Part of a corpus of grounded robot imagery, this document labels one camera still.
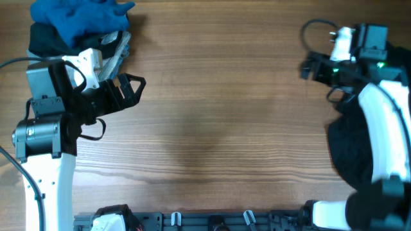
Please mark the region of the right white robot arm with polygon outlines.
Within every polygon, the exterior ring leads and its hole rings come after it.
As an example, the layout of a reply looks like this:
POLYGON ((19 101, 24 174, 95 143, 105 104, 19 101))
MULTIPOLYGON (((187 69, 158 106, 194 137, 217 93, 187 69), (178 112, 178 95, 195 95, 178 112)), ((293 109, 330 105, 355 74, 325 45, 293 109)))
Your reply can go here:
POLYGON ((328 147, 354 192, 343 201, 306 202, 300 229, 410 229, 410 51, 387 35, 380 24, 335 26, 330 55, 308 48, 302 78, 342 93, 328 147))

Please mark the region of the black t-shirt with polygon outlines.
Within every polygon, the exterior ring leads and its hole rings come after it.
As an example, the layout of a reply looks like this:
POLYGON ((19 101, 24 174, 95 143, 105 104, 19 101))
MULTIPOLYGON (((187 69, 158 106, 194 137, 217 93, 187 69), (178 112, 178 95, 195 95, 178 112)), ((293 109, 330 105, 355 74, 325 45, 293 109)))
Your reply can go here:
POLYGON ((343 180, 358 190, 371 184, 373 172, 367 122, 356 96, 344 94, 335 110, 340 117, 326 129, 331 160, 343 180))

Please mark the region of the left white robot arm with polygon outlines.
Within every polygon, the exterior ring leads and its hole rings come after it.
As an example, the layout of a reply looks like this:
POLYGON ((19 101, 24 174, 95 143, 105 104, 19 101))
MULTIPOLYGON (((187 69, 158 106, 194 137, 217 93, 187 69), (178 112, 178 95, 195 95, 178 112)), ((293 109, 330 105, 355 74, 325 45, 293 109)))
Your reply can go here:
POLYGON ((101 53, 88 49, 73 58, 31 57, 26 76, 31 98, 13 131, 24 176, 27 230, 72 230, 72 186, 77 140, 83 125, 139 103, 146 80, 123 73, 99 81, 101 53))

